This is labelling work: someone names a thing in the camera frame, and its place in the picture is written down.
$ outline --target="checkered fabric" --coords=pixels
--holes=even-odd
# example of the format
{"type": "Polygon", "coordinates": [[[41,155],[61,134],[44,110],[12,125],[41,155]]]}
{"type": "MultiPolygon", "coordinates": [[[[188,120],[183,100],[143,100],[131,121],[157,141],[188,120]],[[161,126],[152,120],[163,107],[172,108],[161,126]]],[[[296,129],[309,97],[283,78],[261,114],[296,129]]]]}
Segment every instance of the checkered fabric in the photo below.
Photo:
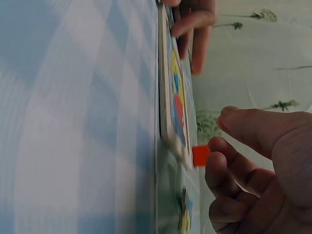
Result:
{"type": "Polygon", "coordinates": [[[0,1],[0,233],[154,233],[155,0],[0,1]]]}

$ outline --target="puzzle piece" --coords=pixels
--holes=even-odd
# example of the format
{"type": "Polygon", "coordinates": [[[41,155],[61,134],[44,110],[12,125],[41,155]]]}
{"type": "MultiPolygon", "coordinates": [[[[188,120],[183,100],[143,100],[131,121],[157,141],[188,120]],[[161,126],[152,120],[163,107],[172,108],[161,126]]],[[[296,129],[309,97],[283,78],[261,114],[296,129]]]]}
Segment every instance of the puzzle piece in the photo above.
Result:
{"type": "Polygon", "coordinates": [[[193,151],[193,166],[194,167],[204,167],[206,166],[206,161],[210,155],[208,145],[198,145],[192,148],[193,151]]]}

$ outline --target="finger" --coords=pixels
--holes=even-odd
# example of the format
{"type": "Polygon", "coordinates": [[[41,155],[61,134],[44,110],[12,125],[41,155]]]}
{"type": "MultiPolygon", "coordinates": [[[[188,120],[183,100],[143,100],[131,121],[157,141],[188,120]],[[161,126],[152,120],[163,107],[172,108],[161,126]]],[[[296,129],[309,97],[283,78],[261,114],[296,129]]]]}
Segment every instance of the finger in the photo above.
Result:
{"type": "MultiPolygon", "coordinates": [[[[180,16],[187,17],[191,13],[191,9],[189,7],[185,7],[183,5],[180,5],[180,16]]],[[[178,39],[178,49],[179,49],[179,55],[181,59],[185,59],[188,53],[188,48],[190,41],[192,39],[192,32],[193,30],[187,31],[185,34],[179,37],[178,39]]]]}
{"type": "Polygon", "coordinates": [[[204,27],[194,30],[191,64],[193,75],[199,75],[203,70],[210,34],[211,27],[204,27]]]}
{"type": "Polygon", "coordinates": [[[209,207],[209,219],[218,233],[234,233],[231,223],[240,222],[246,216],[247,206],[228,197],[219,197],[209,207]]]}
{"type": "Polygon", "coordinates": [[[233,138],[271,159],[276,142],[291,131],[309,124],[311,116],[306,112],[278,113],[225,107],[218,125],[233,138]]]}
{"type": "Polygon", "coordinates": [[[251,162],[221,137],[213,137],[208,147],[211,152],[220,152],[225,156],[228,169],[236,182],[256,196],[261,196],[275,178],[274,172],[251,162]]]}
{"type": "Polygon", "coordinates": [[[215,197],[235,198],[242,191],[229,173],[226,157],[219,152],[213,152],[208,157],[205,180],[215,197]]]}
{"type": "Polygon", "coordinates": [[[174,37],[179,37],[188,31],[215,23],[215,14],[208,10],[195,11],[188,16],[181,18],[171,29],[171,34],[174,37]]]}
{"type": "Polygon", "coordinates": [[[181,0],[161,0],[161,2],[169,6],[179,6],[181,0]]]}

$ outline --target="fingernail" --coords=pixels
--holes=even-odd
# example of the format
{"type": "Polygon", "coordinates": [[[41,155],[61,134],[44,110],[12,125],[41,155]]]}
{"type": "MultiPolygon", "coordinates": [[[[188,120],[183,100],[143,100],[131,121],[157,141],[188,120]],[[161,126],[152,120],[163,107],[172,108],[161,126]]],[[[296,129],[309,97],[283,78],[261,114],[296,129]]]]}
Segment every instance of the fingernail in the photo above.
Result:
{"type": "Polygon", "coordinates": [[[227,202],[223,205],[223,209],[228,214],[234,214],[237,213],[237,210],[241,209],[241,206],[239,203],[227,202]]]}
{"type": "Polygon", "coordinates": [[[224,107],[221,111],[221,117],[225,118],[226,116],[229,116],[234,110],[237,110],[238,108],[235,106],[227,106],[224,107]]]}

